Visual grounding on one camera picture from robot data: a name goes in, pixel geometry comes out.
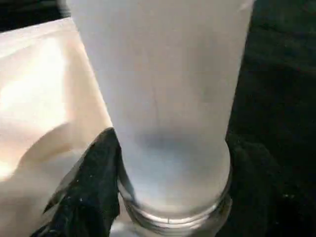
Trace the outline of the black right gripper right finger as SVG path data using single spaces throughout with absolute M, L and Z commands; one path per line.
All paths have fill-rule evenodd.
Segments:
M 316 202 L 260 143 L 229 133 L 233 199 L 228 237 L 314 237 Z

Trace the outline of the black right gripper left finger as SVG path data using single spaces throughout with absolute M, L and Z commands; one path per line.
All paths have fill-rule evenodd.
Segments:
M 119 215 L 121 148 L 113 128 L 102 131 L 49 200 L 33 237 L 107 237 Z

